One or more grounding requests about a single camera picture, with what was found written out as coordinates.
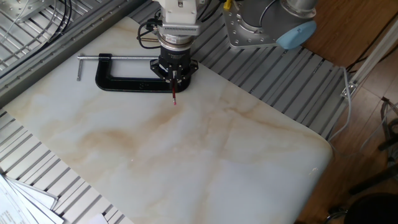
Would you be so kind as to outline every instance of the silver metal bracket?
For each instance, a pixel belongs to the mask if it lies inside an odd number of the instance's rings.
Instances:
[[[234,4],[228,11],[223,9],[223,16],[225,20],[225,26],[228,31],[228,39],[232,49],[277,46],[274,40],[262,32],[261,28],[259,28],[258,32],[244,29],[242,26],[244,21],[241,19],[239,9],[234,6]]]
[[[348,84],[349,94],[352,96],[352,95],[355,93],[355,91],[356,91],[357,88],[358,88],[358,85],[357,85],[357,84],[349,83],[349,84]],[[342,97],[344,97],[344,98],[347,99],[347,98],[348,98],[347,89],[344,88],[343,92],[341,92],[340,95],[341,95]]]
[[[54,3],[54,0],[0,0],[0,11],[5,13],[10,19],[16,21],[17,23],[24,22],[31,18],[33,15],[39,13],[42,9]]]

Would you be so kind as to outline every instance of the white cable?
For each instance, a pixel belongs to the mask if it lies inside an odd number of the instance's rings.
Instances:
[[[344,124],[344,126],[342,128],[340,128],[340,130],[338,130],[334,135],[332,135],[329,138],[329,142],[336,137],[340,132],[342,132],[345,128],[347,128],[349,120],[351,119],[351,93],[349,92],[349,86],[348,86],[348,76],[347,76],[347,69],[345,67],[341,67],[341,69],[343,69],[344,71],[344,83],[346,84],[346,92],[347,92],[347,99],[348,99],[348,116],[347,116],[347,121]]]
[[[348,98],[348,117],[347,117],[347,121],[346,121],[345,125],[344,125],[342,128],[340,128],[340,130],[338,130],[334,135],[332,135],[332,136],[329,138],[328,142],[329,142],[331,148],[332,148],[337,154],[341,155],[342,157],[351,157],[351,156],[356,155],[356,154],[358,154],[358,153],[360,153],[360,152],[363,151],[365,145],[370,141],[371,138],[373,138],[373,136],[375,135],[375,133],[377,132],[377,130],[382,126],[383,122],[387,119],[388,114],[389,114],[391,111],[393,111],[394,108],[397,108],[398,103],[394,104],[394,106],[393,106],[392,108],[390,108],[390,109],[387,111],[385,117],[383,118],[383,120],[381,121],[381,123],[379,124],[379,126],[376,128],[376,130],[373,131],[373,133],[367,138],[367,140],[365,140],[365,142],[363,142],[361,148],[359,148],[359,151],[354,152],[354,153],[351,153],[351,154],[343,154],[343,153],[341,153],[340,151],[338,151],[338,150],[332,145],[332,143],[331,143],[330,141],[331,141],[334,137],[336,137],[340,132],[342,132],[345,128],[347,128],[347,126],[348,126],[348,124],[349,124],[349,121],[350,121],[350,119],[351,119],[351,109],[352,109],[352,105],[351,105],[351,93],[349,92],[349,89],[348,89],[348,76],[347,76],[347,70],[346,70],[345,68],[343,68],[343,67],[342,67],[342,69],[343,69],[343,71],[344,71],[344,81],[345,81],[345,85],[346,85],[347,98]]]
[[[27,6],[27,4],[29,3],[29,1],[30,0],[27,0],[26,1],[26,3],[25,3],[25,6],[24,6],[24,8],[23,8],[23,10],[22,10],[22,12],[21,13],[19,13],[19,15],[18,15],[18,17],[17,17],[17,19],[15,19],[14,20],[14,22],[12,22],[12,24],[11,24],[11,26],[10,26],[10,28],[8,28],[8,30],[7,30],[7,32],[6,32],[6,34],[4,34],[4,36],[2,37],[2,39],[0,40],[0,43],[1,42],[3,42],[5,39],[6,39],[6,37],[7,37],[7,35],[8,35],[8,33],[10,33],[10,30],[11,30],[11,28],[14,26],[14,24],[18,21],[18,19],[20,18],[20,16],[22,15],[22,13],[24,13],[24,11],[25,11],[25,9],[26,9],[26,6]]]

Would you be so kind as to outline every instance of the wooden floor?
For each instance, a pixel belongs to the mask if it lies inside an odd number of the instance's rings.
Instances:
[[[306,48],[347,67],[398,12],[397,0],[319,0],[317,31]]]
[[[338,137],[332,140],[333,145],[340,152],[345,154],[357,152],[362,143],[380,124],[381,97],[385,96],[393,103],[398,102],[397,62],[398,51],[373,69],[354,96],[351,122]],[[342,115],[335,129],[344,125],[346,117],[347,111]],[[363,195],[374,192],[398,194],[398,181],[394,179],[383,182],[355,197],[350,197],[347,193],[354,184],[386,169],[387,152],[380,152],[376,149],[383,141],[384,134],[380,128],[362,152],[351,157],[342,157],[335,153],[297,223],[323,223],[328,216],[327,210],[330,207],[349,205]]]

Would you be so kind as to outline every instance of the metal frame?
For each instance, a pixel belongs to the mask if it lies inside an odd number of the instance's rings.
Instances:
[[[398,40],[398,20],[392,25],[390,30],[386,33],[380,43],[376,46],[373,52],[365,60],[362,66],[358,69],[352,79],[349,81],[351,90],[355,91],[356,88],[363,80],[369,75],[371,70],[379,63],[380,59],[387,53],[387,51],[396,43]],[[342,96],[346,97],[346,89],[343,90]]]
[[[102,2],[102,7],[88,11],[74,22],[65,35],[35,57],[30,58],[2,79],[0,84],[0,107],[40,80],[68,57],[76,53],[95,37],[128,15],[144,0],[112,0]]]

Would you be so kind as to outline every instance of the black cable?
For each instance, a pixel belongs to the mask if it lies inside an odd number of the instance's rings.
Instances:
[[[65,30],[68,28],[69,23],[70,23],[70,18],[72,17],[72,0],[69,0],[69,16],[68,16],[68,21],[67,24],[65,25],[65,27],[62,29],[61,33],[65,33]]]
[[[210,19],[210,17],[213,16],[214,13],[216,13],[217,9],[219,8],[219,6],[221,4],[222,4],[221,1],[219,3],[217,3],[217,5],[213,8],[212,12],[209,13],[204,19],[202,19],[201,22],[206,22],[208,19]]]
[[[394,53],[397,49],[398,49],[398,44],[394,48],[392,48],[385,56],[383,56],[378,63],[384,61],[386,58],[388,58],[388,56],[390,56],[392,53]],[[363,62],[366,59],[368,59],[368,57],[362,58],[361,60],[358,60],[356,63]]]
[[[395,13],[395,15],[387,22],[387,24],[380,30],[380,32],[377,34],[377,36],[373,39],[373,41],[366,47],[366,49],[362,52],[362,54],[358,57],[357,60],[355,60],[354,63],[351,65],[348,65],[347,71],[350,71],[354,65],[356,65],[359,62],[362,62],[363,60],[366,60],[366,58],[362,58],[366,52],[373,46],[374,43],[378,40],[378,38],[381,36],[381,34],[387,29],[387,27],[390,26],[390,24],[398,17],[398,12]]]
[[[161,15],[161,13],[162,13],[161,10],[162,10],[162,9],[156,10],[155,15],[154,15],[154,17],[155,17],[156,19],[158,19],[158,18],[160,17],[160,15]]]
[[[64,1],[64,5],[65,5],[65,11],[64,11],[64,13],[63,13],[62,21],[65,22],[65,18],[66,18],[66,8],[67,8],[66,0]],[[31,54],[30,56],[28,56],[28,57],[26,57],[26,58],[23,58],[23,60],[21,60],[21,61],[19,62],[18,66],[22,65],[23,63],[25,63],[26,61],[28,61],[28,60],[31,59],[32,57],[36,56],[39,52],[41,52],[41,51],[43,51],[44,49],[46,49],[46,48],[51,44],[51,42],[57,40],[57,39],[60,37],[60,32],[59,32],[59,30],[60,30],[62,24],[64,23],[64,22],[62,22],[62,21],[61,21],[61,23],[59,24],[57,30],[56,30],[56,31],[53,33],[53,35],[49,38],[49,40],[48,40],[46,43],[44,43],[43,46],[41,46],[41,47],[40,47],[38,50],[36,50],[33,54]],[[6,75],[8,75],[9,73],[11,73],[13,70],[14,70],[14,69],[8,70],[5,74],[3,74],[3,77],[6,76]]]
[[[63,11],[62,20],[61,20],[59,26],[57,27],[57,30],[55,30],[54,34],[51,36],[51,38],[49,39],[49,41],[47,43],[53,42],[56,38],[58,38],[60,36],[60,34],[62,32],[61,28],[62,28],[63,23],[65,22],[65,19],[67,17],[67,12],[68,12],[67,11],[68,10],[67,0],[63,0],[63,4],[64,4],[64,11]]]
[[[157,23],[156,23],[156,22],[153,22],[153,21],[143,22],[143,23],[139,26],[139,28],[138,28],[138,34],[137,34],[138,43],[139,43],[139,45],[140,45],[142,48],[144,48],[144,49],[158,49],[158,48],[160,48],[160,46],[156,46],[156,47],[146,47],[146,46],[144,46],[144,45],[142,44],[141,37],[142,37],[143,35],[148,34],[149,32],[151,32],[151,29],[148,29],[148,31],[144,32],[143,34],[141,34],[141,29],[142,29],[144,26],[148,25],[148,24],[155,24],[155,25],[157,25]]]
[[[211,0],[209,0],[207,2],[207,5],[205,6],[205,9],[201,12],[201,14],[199,15],[197,20],[200,20],[200,18],[204,15],[204,13],[206,12],[207,8],[210,6]]]

